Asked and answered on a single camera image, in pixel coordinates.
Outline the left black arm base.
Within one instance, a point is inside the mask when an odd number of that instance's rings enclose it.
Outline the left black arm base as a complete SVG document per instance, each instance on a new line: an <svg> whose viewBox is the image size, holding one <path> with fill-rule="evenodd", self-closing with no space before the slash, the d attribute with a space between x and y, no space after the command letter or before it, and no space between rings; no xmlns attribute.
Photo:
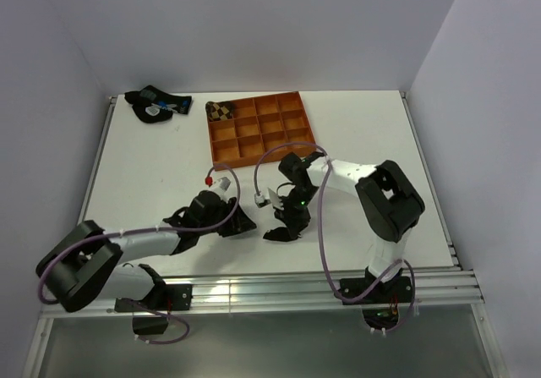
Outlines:
<svg viewBox="0 0 541 378"><path fill-rule="evenodd" d="M191 307L193 285L190 283L166 284L154 287L141 300L117 299L114 311L131 313L136 311L173 312L186 311Z"/></svg>

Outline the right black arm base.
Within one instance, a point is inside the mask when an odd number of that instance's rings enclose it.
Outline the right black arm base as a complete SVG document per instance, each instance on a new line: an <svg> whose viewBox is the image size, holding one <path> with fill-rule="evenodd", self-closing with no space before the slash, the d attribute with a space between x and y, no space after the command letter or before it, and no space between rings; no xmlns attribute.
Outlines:
<svg viewBox="0 0 541 378"><path fill-rule="evenodd" d="M407 276L397 276L389 282L379 282L361 299L352 300L360 296L375 279L371 277L342 278L339 280L339 293L342 303L349 304L406 304L413 299L414 290L412 280Z"/></svg>

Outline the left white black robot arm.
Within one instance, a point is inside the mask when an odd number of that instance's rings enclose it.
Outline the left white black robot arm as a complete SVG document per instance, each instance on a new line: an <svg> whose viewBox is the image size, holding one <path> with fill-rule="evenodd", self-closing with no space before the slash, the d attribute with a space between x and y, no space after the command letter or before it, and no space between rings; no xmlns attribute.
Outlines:
<svg viewBox="0 0 541 378"><path fill-rule="evenodd" d="M206 234L222 238L257 227L235 197L204 190L146 233L106 233L96 222L81 222L36 266L36 275L69 313L95 299L133 300L146 310L163 310L174 300L164 278L141 259L180 255Z"/></svg>

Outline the brown yellow argyle sock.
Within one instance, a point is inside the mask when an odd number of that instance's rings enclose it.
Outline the brown yellow argyle sock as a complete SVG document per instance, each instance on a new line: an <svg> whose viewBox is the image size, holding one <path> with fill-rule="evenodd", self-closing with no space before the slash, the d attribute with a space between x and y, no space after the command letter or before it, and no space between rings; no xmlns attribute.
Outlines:
<svg viewBox="0 0 541 378"><path fill-rule="evenodd" d="M235 105L230 101L214 102L205 104L205 112L210 123L233 119Z"/></svg>

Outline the orange compartment tray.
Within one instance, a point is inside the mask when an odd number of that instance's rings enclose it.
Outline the orange compartment tray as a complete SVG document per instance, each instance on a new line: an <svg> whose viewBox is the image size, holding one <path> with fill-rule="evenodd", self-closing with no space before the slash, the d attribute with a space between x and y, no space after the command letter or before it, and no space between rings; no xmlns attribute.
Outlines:
<svg viewBox="0 0 541 378"><path fill-rule="evenodd" d="M298 92L230 100L233 119L210 123L212 161L231 168L278 162L290 152L307 156L315 151L314 135Z"/></svg>

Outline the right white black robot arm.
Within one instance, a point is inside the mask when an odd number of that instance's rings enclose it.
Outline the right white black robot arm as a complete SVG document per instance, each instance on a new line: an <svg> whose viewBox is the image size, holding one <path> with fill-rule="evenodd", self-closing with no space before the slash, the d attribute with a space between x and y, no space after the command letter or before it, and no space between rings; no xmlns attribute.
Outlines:
<svg viewBox="0 0 541 378"><path fill-rule="evenodd" d="M356 196L376 236L366 268L366 292L374 301L387 300L402 270L410 230L425 211L423 199L398 164L387 160L380 165L361 165L331 160L321 152L303 158L291 152L281 159L278 170L292 189L286 195L269 192L275 219L283 225L266 232L264 239L288 243L300 238L311 220L309 202L324 187Z"/></svg>

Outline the black white striped sock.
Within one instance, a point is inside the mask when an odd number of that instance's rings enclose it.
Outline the black white striped sock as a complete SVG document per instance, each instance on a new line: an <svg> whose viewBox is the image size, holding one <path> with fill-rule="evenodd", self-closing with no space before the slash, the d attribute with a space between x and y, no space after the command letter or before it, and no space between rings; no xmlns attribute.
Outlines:
<svg viewBox="0 0 541 378"><path fill-rule="evenodd" d="M274 243L291 243L301 238L302 233L307 229L304 227L277 227L267 231L263 239Z"/></svg>

